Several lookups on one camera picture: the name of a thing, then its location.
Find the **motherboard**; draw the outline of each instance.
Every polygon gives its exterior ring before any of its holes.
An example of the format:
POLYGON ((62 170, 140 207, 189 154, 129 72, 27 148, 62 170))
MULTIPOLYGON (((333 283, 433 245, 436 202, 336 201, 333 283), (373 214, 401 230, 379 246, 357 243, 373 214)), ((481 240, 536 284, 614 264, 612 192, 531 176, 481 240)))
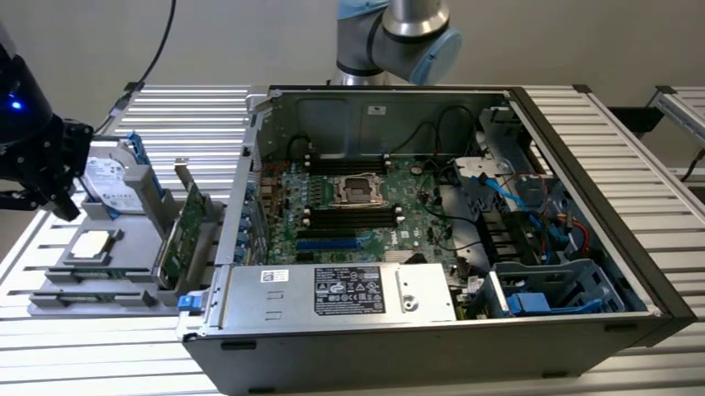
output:
MULTIPOLYGON (((356 174, 341 174, 334 168, 310 172, 301 163, 268 166, 261 192, 270 230, 269 265, 423 259, 455 265, 455 252, 439 246, 452 246, 452 227, 420 200, 429 173, 420 161, 395 159, 385 172, 356 174)), ((444 213, 441 205, 432 201, 427 205, 444 213)))

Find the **sticker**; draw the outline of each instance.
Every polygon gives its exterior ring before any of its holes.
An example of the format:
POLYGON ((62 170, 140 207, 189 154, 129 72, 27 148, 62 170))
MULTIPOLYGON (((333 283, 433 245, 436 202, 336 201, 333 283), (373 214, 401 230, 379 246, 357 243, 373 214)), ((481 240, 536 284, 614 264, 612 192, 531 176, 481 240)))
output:
POLYGON ((289 270, 270 270, 262 272, 262 283, 289 282, 289 270))
POLYGON ((368 114, 369 116, 384 116, 388 113, 388 107, 387 106, 369 106, 368 107, 368 114))
POLYGON ((320 316, 384 314, 385 293, 380 267, 317 268, 314 310, 320 316))
POLYGON ((89 157, 85 180, 103 203, 118 211, 142 211, 141 197, 124 179, 125 166, 115 159, 89 157))

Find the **white wall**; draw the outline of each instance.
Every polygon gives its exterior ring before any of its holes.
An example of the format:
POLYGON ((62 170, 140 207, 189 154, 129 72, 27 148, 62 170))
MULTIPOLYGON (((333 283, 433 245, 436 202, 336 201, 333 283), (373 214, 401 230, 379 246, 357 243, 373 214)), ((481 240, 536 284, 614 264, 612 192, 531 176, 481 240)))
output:
MULTIPOLYGON (((644 104, 656 84, 705 85, 704 0, 448 1, 465 45, 445 83, 587 83, 623 105, 644 104)), ((180 0, 150 82, 322 83, 336 8, 334 0, 180 0)), ((169 0, 0 0, 58 113, 103 119, 148 67, 168 12, 169 0)), ((655 139, 668 156, 671 137, 655 139)))

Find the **power supply label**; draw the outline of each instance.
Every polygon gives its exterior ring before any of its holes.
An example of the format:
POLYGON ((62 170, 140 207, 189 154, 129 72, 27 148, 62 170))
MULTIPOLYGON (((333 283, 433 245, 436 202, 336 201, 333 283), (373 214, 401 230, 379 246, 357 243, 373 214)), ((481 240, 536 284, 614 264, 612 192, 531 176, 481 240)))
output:
POLYGON ((314 310, 321 316, 385 313, 385 292, 379 266, 317 268, 314 310))

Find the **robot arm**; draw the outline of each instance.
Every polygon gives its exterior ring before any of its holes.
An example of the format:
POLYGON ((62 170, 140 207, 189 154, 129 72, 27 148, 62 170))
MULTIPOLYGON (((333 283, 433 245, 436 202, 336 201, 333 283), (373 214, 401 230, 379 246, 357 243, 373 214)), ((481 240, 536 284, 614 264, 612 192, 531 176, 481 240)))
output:
POLYGON ((443 0, 341 0, 333 85, 385 85, 388 73, 432 85, 448 73, 464 38, 443 0))
POLYGON ((43 207, 62 219, 79 216, 73 179, 85 173, 91 126, 63 120, 0 23, 0 179, 22 191, 0 191, 0 209, 43 207))

